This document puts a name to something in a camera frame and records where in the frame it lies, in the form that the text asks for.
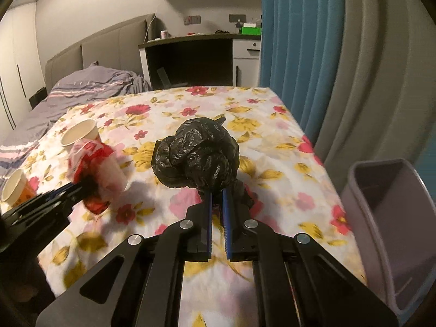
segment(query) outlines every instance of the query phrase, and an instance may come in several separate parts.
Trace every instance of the desk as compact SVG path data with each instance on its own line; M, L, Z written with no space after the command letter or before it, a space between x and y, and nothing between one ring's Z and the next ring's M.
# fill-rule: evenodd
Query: desk
M139 45L144 78L154 90L171 84L255 87L259 78L260 36L199 34Z

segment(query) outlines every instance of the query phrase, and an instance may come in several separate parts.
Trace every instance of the green box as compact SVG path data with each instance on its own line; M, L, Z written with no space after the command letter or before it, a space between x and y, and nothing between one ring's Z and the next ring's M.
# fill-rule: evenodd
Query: green box
M243 34L248 36L260 36L262 33L262 28L251 28L251 27L243 27Z

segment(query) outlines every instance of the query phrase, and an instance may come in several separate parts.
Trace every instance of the power outlet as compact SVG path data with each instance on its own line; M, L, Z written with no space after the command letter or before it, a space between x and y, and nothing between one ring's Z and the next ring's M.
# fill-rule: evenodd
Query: power outlet
M236 23L238 20L241 23L247 22L247 15L228 15L228 21L230 23Z
M183 18L183 24L185 26L189 26L191 24L200 24L201 23L201 16L186 16Z

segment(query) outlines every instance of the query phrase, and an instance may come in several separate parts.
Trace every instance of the mug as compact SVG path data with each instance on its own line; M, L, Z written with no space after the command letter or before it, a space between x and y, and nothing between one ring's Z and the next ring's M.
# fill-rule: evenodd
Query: mug
M23 170L19 168L6 180L1 200L13 208L35 196L36 191L30 186Z
M167 30L161 31L161 39L166 39L169 37L169 33Z
M74 143L80 139L102 142L95 119L87 119L72 126L64 133L62 139L60 139L60 144L69 152Z

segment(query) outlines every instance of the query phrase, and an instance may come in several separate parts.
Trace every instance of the gray headboard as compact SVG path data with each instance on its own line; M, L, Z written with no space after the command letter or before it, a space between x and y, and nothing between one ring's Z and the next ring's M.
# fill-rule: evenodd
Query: gray headboard
M147 39L155 39L153 14L121 22L97 32L53 56L45 65L47 92L63 77L88 67L92 62L113 69L142 73L138 45L144 42L147 26L151 24Z

